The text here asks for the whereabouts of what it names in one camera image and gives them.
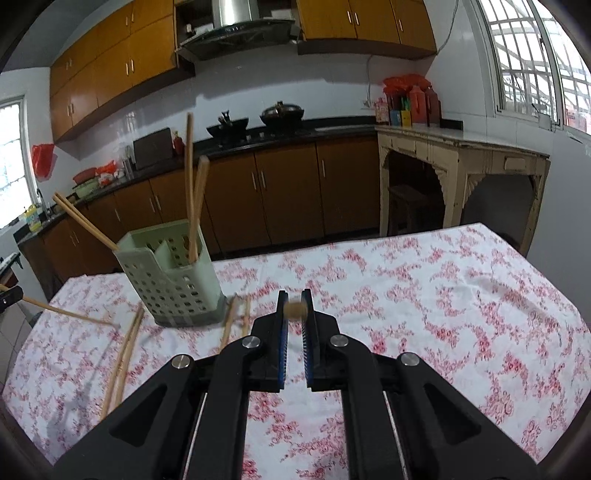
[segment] stainless steel range hood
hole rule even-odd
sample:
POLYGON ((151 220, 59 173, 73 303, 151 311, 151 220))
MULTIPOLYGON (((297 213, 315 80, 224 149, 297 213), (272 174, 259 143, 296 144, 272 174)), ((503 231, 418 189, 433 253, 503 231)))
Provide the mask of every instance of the stainless steel range hood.
POLYGON ((298 37, 294 20, 259 18, 256 0, 213 0, 214 29, 188 38, 177 52, 192 62, 241 50, 288 43, 298 37))

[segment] chopstick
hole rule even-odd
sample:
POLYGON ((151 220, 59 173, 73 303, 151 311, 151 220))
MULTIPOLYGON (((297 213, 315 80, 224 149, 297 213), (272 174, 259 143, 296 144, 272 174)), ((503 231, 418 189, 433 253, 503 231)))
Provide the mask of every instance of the chopstick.
POLYGON ((226 314, 226 323, 223 329, 222 341, 220 342, 220 351, 222 351, 222 349, 228 344, 228 339, 230 338, 230 329, 232 328, 232 322, 234 321, 234 316, 236 315, 238 298, 238 295, 234 295, 230 301, 228 313, 226 314))
MULTIPOLYGON (((9 288, 6 285, 0 284, 0 290, 7 291, 7 290, 9 290, 9 288)), ((96 320, 96 319, 81 315, 79 313, 68 312, 67 310, 62 310, 57 307, 52 307, 51 305, 48 305, 47 303, 42 303, 40 301, 37 301, 37 300, 27 297, 25 295, 22 296, 22 300, 26 301, 27 303, 30 303, 31 305, 35 305, 39 308, 42 308, 44 310, 50 310, 51 312, 60 313, 62 315, 68 315, 68 317, 74 317, 74 318, 77 318, 80 320, 86 320, 87 322, 98 323, 99 325, 108 325, 110 327, 117 328, 117 325, 115 325, 111 322, 107 322, 106 320, 96 320)))
POLYGON ((109 413, 109 407, 111 406, 111 396, 113 394, 113 387, 115 386, 115 380, 117 379, 117 376, 119 373, 119 366, 120 366, 121 361, 123 359, 123 355, 124 355, 125 350, 127 348, 127 344, 129 342, 129 339, 131 338, 131 336, 133 335, 133 332, 135 330, 135 325, 141 322, 141 319, 143 316, 144 316, 144 307, 140 304, 138 306, 137 311, 135 312, 134 321, 132 322, 131 326, 129 327, 129 330, 127 330, 127 333, 125 334, 125 337, 123 338, 123 345, 121 346, 121 350, 119 351, 119 353, 117 355, 117 359, 115 360, 115 367, 111 371, 111 377, 109 378, 109 383, 107 384, 107 390, 105 392, 105 398, 103 399, 103 406, 100 410, 100 420, 103 420, 107 416, 107 414, 109 413))
POLYGON ((193 114, 187 113, 187 142, 185 145, 185 196, 187 218, 193 217, 193 114))
POLYGON ((129 344, 125 350, 125 356, 123 357, 123 363, 121 364, 121 373, 119 374, 119 386, 117 387, 117 392, 115 394, 115 408, 121 405, 121 401, 123 400, 123 390, 125 389, 125 380, 127 378, 127 370, 129 369, 129 360, 131 359, 131 354, 134 351, 135 339, 138 336, 139 327, 141 326, 142 319, 144 318, 144 309, 140 307, 142 310, 142 315, 139 317, 139 320, 134 323, 134 331, 129 338, 129 344))
POLYGON ((203 199, 205 196, 205 185, 207 175, 209 174, 209 158, 205 155, 199 157, 199 166, 197 167, 197 177, 195 178, 195 190, 193 194, 193 211, 189 220, 189 263, 195 263, 199 258, 197 251, 197 228, 201 221, 201 211, 203 209, 203 199))
POLYGON ((244 317, 242 318, 242 336, 248 335, 248 329, 251 322, 251 296, 246 297, 246 306, 244 307, 244 317))
POLYGON ((64 211, 70 215, 78 224, 84 228, 88 233, 94 236, 99 242, 103 243, 104 246, 110 250, 117 251, 119 247, 104 233, 102 233, 97 227, 95 227, 80 211, 74 207, 70 202, 64 199, 64 197, 57 193, 53 196, 56 203, 64 209, 64 211))

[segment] metal screw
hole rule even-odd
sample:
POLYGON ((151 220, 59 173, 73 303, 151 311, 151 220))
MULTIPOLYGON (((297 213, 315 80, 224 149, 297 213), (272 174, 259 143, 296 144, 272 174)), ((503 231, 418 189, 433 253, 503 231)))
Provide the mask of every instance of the metal screw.
POLYGON ((171 361, 174 368, 187 368, 191 364, 191 357, 188 355, 177 355, 171 361))
POLYGON ((254 335, 249 335, 242 339, 242 346, 245 348, 256 348, 261 344, 261 339, 254 335))
POLYGON ((333 335, 330 337, 330 343, 333 346, 347 346, 349 339, 345 335, 333 335))
POLYGON ((407 367, 416 367, 421 361, 421 359, 416 353, 404 352, 400 356, 400 361, 403 365, 406 365, 407 367))

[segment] white tablecloth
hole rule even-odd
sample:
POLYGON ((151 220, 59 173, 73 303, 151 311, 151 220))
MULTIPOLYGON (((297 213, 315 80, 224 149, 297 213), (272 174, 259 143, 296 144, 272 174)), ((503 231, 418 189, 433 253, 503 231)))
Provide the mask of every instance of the white tablecloth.
MULTIPOLYGON (((313 293, 316 310, 376 353, 413 351, 541 460, 591 388, 591 335, 574 306, 482 225, 215 264, 226 295, 252 297, 252 318, 279 289, 313 293)), ((115 330, 45 312, 4 400, 55 462, 98 422, 106 383, 139 297, 123 274, 70 279, 52 304, 111 319, 115 330)), ((237 320, 230 341, 240 335, 237 320)), ((163 329, 146 314, 125 396, 177 353, 217 353, 221 326, 163 329)), ((253 393, 244 478, 346 479, 338 393, 306 388, 301 327, 290 324, 280 394, 253 393)))

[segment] red bowl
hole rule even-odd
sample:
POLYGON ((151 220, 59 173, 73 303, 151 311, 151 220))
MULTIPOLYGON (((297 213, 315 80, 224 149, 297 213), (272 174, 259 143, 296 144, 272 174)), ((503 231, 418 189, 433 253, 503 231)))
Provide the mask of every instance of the red bowl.
POLYGON ((74 175, 72 180, 76 182, 76 185, 80 185, 90 179, 93 179, 96 174, 96 167, 87 168, 86 170, 82 170, 80 173, 74 175))

